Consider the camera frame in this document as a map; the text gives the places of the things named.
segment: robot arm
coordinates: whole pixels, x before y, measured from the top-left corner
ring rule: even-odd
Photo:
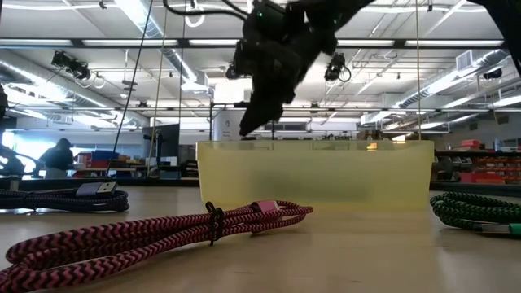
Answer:
[[[372,2],[301,0],[288,3],[286,9],[270,0],[254,2],[234,55],[235,71],[239,75],[252,76],[253,83],[250,103],[240,123],[242,136],[282,116],[282,105],[292,102],[295,87],[302,82],[320,52],[334,54],[335,32]],[[521,74],[521,0],[471,2],[488,10]],[[306,23],[304,14],[309,20]],[[344,60],[336,57],[333,56],[332,63]]]

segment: green and black braided cable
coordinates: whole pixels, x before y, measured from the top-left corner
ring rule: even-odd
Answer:
[[[452,227],[521,235],[521,205],[480,195],[448,192],[431,198],[432,211]]]

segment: wooden table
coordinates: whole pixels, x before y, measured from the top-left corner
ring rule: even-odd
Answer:
[[[199,190],[124,187],[120,214],[0,214],[0,251],[88,225],[201,211]],[[58,292],[519,292],[521,243],[407,214],[317,211],[299,225],[166,252],[112,278]],[[8,263],[0,260],[0,268]]]

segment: computer monitor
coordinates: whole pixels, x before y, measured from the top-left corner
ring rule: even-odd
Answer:
[[[150,155],[151,140],[145,137],[152,136],[152,127],[145,127],[143,133],[143,157],[148,158]],[[152,150],[152,158],[156,157],[157,134],[162,137],[161,157],[178,157],[179,156],[179,124],[161,125],[155,127],[154,148]]]

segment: red and black braided cable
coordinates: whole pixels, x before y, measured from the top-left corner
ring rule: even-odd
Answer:
[[[7,251],[13,265],[0,272],[0,292],[22,293],[74,286],[119,273],[140,261],[190,243],[259,233],[302,221],[311,207],[277,201],[279,210],[250,206],[222,213],[171,216],[92,226],[32,238]]]

